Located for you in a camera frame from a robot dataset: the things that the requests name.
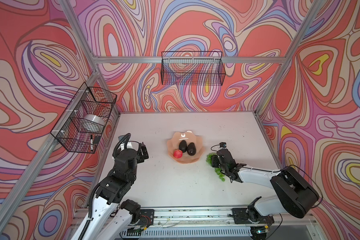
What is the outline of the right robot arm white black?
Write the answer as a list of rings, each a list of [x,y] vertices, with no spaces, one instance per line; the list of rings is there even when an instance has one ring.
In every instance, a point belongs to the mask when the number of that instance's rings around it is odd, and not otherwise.
[[[319,193],[293,167],[265,170],[238,164],[226,148],[211,156],[211,166],[219,169],[231,182],[250,183],[273,189],[274,195],[257,197],[248,206],[246,215],[256,223],[274,214],[288,213],[302,219],[320,200]]]

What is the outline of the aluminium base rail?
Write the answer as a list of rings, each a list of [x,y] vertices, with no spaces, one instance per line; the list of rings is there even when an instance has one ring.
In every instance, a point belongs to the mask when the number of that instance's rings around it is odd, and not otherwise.
[[[203,206],[203,207],[141,207],[141,212],[154,210],[153,224],[150,228],[170,227],[230,227],[235,224],[232,209],[246,209],[239,206]],[[77,228],[87,213],[87,209],[79,209],[74,214],[70,227]],[[282,226],[318,225],[312,213],[298,219],[289,214],[282,214]],[[281,222],[279,214],[273,215],[274,226]]]

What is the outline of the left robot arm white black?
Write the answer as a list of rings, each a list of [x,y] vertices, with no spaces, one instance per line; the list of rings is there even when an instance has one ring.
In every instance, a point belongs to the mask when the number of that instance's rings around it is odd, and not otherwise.
[[[114,147],[114,165],[90,193],[87,215],[72,240],[114,240],[130,224],[139,221],[141,205],[123,201],[137,179],[137,166],[149,158],[143,142],[131,145],[131,134],[119,137]]]

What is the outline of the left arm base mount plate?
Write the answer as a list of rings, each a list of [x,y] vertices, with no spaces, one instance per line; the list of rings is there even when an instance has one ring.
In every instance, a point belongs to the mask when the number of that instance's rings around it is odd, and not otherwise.
[[[129,229],[133,231],[143,231],[154,223],[155,210],[143,209],[132,215],[132,222]]]

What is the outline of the black vent grille strip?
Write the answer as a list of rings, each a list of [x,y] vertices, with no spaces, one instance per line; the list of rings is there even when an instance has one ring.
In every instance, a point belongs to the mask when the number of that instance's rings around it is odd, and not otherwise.
[[[142,232],[122,231],[123,239],[168,239],[204,237],[252,237],[250,227],[148,228]]]

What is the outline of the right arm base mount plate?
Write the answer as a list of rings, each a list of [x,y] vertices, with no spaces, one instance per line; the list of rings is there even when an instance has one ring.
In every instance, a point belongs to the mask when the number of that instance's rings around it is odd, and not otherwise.
[[[254,208],[233,208],[229,216],[234,219],[234,223],[237,225],[272,225],[275,223],[272,215],[261,216]]]

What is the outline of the red fake apple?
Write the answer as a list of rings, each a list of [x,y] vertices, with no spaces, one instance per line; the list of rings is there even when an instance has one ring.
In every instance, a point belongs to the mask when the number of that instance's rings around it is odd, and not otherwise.
[[[182,156],[183,156],[183,151],[182,150],[177,149],[173,153],[173,157],[175,159],[180,159]]]

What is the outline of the dark fake avocado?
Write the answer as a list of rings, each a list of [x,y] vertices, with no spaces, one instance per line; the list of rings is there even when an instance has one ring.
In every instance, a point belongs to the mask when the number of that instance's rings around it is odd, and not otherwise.
[[[187,153],[189,156],[194,156],[197,153],[195,143],[189,143],[187,146]]]
[[[182,141],[179,143],[179,150],[182,150],[183,153],[185,153],[185,152],[187,152],[187,149],[188,149],[187,141],[186,141],[186,140],[182,140]]]

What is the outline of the pink plastic fruit bowl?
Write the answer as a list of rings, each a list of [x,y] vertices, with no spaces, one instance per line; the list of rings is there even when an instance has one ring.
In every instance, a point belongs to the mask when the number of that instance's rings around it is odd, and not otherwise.
[[[205,152],[203,138],[196,136],[192,131],[175,132],[167,140],[168,155],[180,164],[197,162]]]

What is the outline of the green fake grape bunch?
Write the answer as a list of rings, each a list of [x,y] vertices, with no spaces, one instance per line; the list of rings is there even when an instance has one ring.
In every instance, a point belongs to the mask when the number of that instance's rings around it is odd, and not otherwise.
[[[213,156],[216,156],[216,154],[209,153],[209,154],[207,155],[206,162],[207,162],[210,166],[212,166],[212,157],[213,157]],[[221,173],[221,169],[220,169],[220,168],[215,168],[215,167],[213,167],[213,169],[214,169],[215,173],[218,175],[219,179],[220,179],[222,182],[224,182],[226,179],[225,179],[225,175]]]

